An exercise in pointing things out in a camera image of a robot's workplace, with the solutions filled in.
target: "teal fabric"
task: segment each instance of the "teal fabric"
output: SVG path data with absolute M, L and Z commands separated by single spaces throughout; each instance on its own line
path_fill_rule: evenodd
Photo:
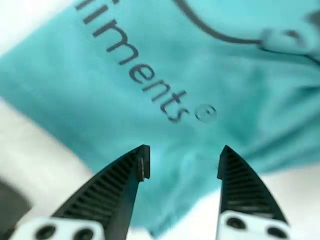
M 258 173 L 320 160 L 319 1 L 85 3 L 0 58 L 0 94 L 94 172 L 150 145 L 132 226 L 217 190 L 224 145 Z

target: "printed logo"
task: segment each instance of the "printed logo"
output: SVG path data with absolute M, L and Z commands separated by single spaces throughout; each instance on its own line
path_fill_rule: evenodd
M 75 6 L 77 11 L 81 11 L 83 8 L 88 6 L 90 3 L 95 0 L 84 0 Z M 113 0 L 113 4 L 118 4 L 119 0 Z M 102 4 L 96 10 L 91 12 L 83 19 L 85 25 L 90 24 L 97 17 L 108 11 L 109 7 L 106 4 Z M 127 48 L 129 53 L 127 56 L 123 57 L 118 64 L 120 66 L 127 66 L 129 63 L 133 63 L 139 58 L 139 50 L 132 44 L 129 43 L 129 37 L 124 29 L 122 29 L 118 22 L 113 19 L 103 26 L 96 29 L 92 35 L 94 38 L 99 38 L 104 35 L 106 32 L 112 32 L 115 35 L 118 35 L 120 40 L 118 42 L 113 42 L 106 48 L 108 53 L 116 51 L 119 48 Z M 167 119 L 171 123 L 179 123 L 184 116 L 189 116 L 190 111 L 187 107 L 183 105 L 183 98 L 187 96 L 186 90 L 175 91 L 172 89 L 171 85 L 163 79 L 155 79 L 154 69 L 145 62 L 135 63 L 131 65 L 128 72 L 128 77 L 130 77 L 135 83 L 141 85 L 141 90 L 143 93 L 153 93 L 151 101 L 159 105 L 160 110 L 167 116 Z M 216 109 L 209 104 L 202 104 L 195 110 L 195 119 L 208 123 L 210 120 L 214 119 L 216 114 Z
M 295 26 L 290 26 L 289 28 L 279 28 L 278 26 L 270 26 L 264 27 L 262 26 L 260 31 L 256 33 L 256 36 L 250 36 L 248 38 L 237 37 L 236 34 L 232 35 L 230 32 L 225 33 L 224 30 L 218 29 L 218 23 L 214 22 L 213 18 L 210 19 L 208 14 L 205 15 L 199 9 L 196 10 L 196 6 L 200 4 L 204 4 L 203 1 L 193 1 L 193 0 L 173 0 L 179 9 L 187 16 L 187 18 L 192 21 L 192 23 L 201 29 L 204 33 L 208 34 L 209 36 L 213 37 L 216 40 L 220 40 L 227 43 L 232 44 L 243 44 L 243 45 L 257 45 L 258 48 L 262 51 L 278 53 L 278 54 L 291 54 L 291 55 L 300 55 L 312 60 L 318 66 L 320 66 L 320 61 L 317 60 L 317 56 L 320 55 L 320 9 L 316 7 L 314 12 L 306 12 L 305 17 L 300 20 L 301 26 L 298 30 L 295 29 Z M 230 9 L 225 9 L 225 11 L 221 11 L 219 8 L 221 2 L 224 1 L 208 1 L 206 4 L 210 5 L 213 8 L 210 8 L 209 11 L 212 9 L 219 9 L 220 12 L 223 12 L 225 15 L 225 19 L 228 20 L 228 23 L 237 24 L 237 20 L 233 19 L 227 15 Z M 250 4 L 251 2 L 248 1 L 247 8 L 254 8 Z M 301 9 L 300 11 L 308 11 L 310 6 L 306 6 L 305 9 Z M 294 24 L 297 21 L 291 21 L 286 19 L 286 13 L 290 10 L 284 7 L 283 9 L 283 19 L 285 19 L 286 23 Z M 267 15 L 267 10 L 263 9 L 263 14 Z

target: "black curved line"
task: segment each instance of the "black curved line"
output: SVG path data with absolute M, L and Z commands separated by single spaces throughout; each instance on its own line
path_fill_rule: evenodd
M 209 34 L 210 36 L 214 37 L 215 39 L 219 39 L 228 43 L 234 44 L 260 44 L 260 40 L 254 39 L 244 39 L 238 37 L 232 37 L 225 35 L 221 32 L 218 32 L 204 23 L 195 13 L 194 11 L 188 6 L 185 0 L 173 0 L 177 6 L 185 13 L 185 15 L 195 24 L 197 25 L 202 31 Z
M 290 54 L 290 53 L 284 53 L 284 52 L 276 52 L 276 51 L 270 51 L 266 50 L 261 46 L 262 40 L 261 39 L 245 39 L 245 38 L 238 38 L 238 37 L 232 37 L 225 35 L 221 32 L 218 32 L 208 26 L 204 21 L 202 21 L 195 13 L 194 11 L 188 6 L 185 0 L 173 0 L 175 4 L 180 8 L 180 10 L 202 31 L 209 34 L 215 39 L 227 42 L 227 43 L 234 43 L 234 44 L 256 44 L 259 46 L 259 49 L 262 51 L 275 53 L 275 54 L 288 54 L 288 55 L 298 55 L 301 57 L 305 57 L 306 59 L 310 60 L 314 64 L 316 64 L 318 67 L 320 67 L 320 61 L 315 59 L 311 55 L 301 55 L 301 54 Z

